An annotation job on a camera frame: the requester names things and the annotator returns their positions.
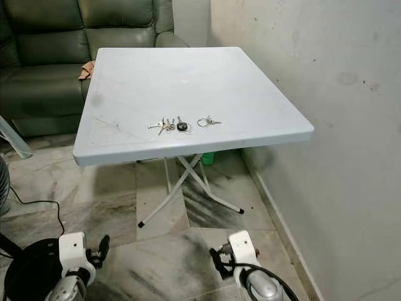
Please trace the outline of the orange crumpled cloth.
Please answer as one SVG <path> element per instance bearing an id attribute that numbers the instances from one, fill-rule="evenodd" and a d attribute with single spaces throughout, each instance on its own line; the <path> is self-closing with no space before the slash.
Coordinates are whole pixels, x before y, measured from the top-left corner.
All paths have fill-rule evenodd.
<path id="1" fill-rule="evenodd" d="M 78 75 L 78 80 L 91 80 L 94 69 L 95 69 L 95 61 L 91 61 L 88 63 L 83 64 L 81 68 L 80 75 Z"/>

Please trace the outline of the bunch of keys, black fob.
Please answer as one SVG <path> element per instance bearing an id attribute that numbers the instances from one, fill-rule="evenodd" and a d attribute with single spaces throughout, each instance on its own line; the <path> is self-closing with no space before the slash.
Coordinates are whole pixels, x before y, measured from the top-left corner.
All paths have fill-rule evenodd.
<path id="1" fill-rule="evenodd" d="M 188 132 L 190 130 L 190 125 L 184 122 L 181 117 L 162 118 L 161 121 L 149 126 L 148 129 L 158 129 L 157 135 L 162 135 L 172 131 Z"/>

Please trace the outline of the black standing fan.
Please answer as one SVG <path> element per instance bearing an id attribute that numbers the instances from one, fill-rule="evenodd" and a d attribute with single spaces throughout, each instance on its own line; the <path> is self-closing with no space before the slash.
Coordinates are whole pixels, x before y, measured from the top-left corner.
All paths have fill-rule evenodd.
<path id="1" fill-rule="evenodd" d="M 0 249 L 12 259 L 3 279 L 3 301 L 47 301 L 62 277 L 58 239 L 44 238 L 23 248 L 0 233 Z"/>

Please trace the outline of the white folding table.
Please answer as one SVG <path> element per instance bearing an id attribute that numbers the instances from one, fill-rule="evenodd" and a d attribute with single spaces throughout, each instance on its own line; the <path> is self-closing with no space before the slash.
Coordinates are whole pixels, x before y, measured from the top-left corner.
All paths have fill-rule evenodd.
<path id="1" fill-rule="evenodd" d="M 188 132 L 157 135 L 149 126 L 181 117 Z M 221 121 L 208 128 L 197 120 Z M 191 177 L 215 203 L 195 166 L 206 152 L 309 140 L 313 126 L 241 48 L 100 48 L 78 126 L 73 157 L 79 166 L 173 157 L 184 167 L 161 209 Z"/>

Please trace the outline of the pale metal frame leg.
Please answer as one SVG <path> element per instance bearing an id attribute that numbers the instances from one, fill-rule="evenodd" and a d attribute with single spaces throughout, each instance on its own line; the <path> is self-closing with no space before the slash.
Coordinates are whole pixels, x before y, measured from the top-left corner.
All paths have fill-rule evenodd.
<path id="1" fill-rule="evenodd" d="M 11 147 L 18 153 L 20 158 L 26 159 L 34 155 L 28 143 L 18 135 L 3 117 L 0 117 L 0 133 L 1 137 L 11 144 Z"/>

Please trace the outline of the dark green leather sofa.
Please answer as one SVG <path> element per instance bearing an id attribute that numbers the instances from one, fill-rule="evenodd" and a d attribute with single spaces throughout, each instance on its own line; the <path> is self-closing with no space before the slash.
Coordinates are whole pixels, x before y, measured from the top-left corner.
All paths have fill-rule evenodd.
<path id="1" fill-rule="evenodd" d="M 22 137 L 75 133 L 100 48 L 183 48 L 171 0 L 1 0 L 0 114 Z"/>

